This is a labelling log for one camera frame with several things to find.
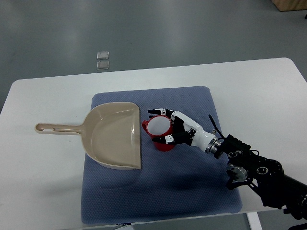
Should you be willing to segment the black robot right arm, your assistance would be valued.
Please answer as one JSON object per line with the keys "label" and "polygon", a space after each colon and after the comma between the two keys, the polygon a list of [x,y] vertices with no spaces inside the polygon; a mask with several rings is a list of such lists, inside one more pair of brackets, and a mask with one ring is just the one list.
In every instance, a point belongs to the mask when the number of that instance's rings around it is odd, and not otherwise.
{"label": "black robot right arm", "polygon": [[278,161],[260,156],[258,150],[232,135],[221,136],[209,152],[217,159],[227,155],[228,189],[247,185],[261,198],[263,206],[282,209],[297,220],[307,218],[306,184],[287,176]]}

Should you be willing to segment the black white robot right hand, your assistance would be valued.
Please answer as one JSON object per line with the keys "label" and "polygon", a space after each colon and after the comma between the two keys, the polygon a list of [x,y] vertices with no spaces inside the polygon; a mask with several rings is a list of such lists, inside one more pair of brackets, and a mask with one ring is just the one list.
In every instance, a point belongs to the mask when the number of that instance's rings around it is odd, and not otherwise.
{"label": "black white robot right hand", "polygon": [[158,108],[148,110],[148,113],[151,114],[150,118],[154,115],[165,115],[171,120],[173,128],[173,134],[153,138],[155,143],[168,145],[185,143],[189,146],[198,147],[203,152],[209,152],[218,141],[214,134],[204,131],[201,125],[182,112]]}

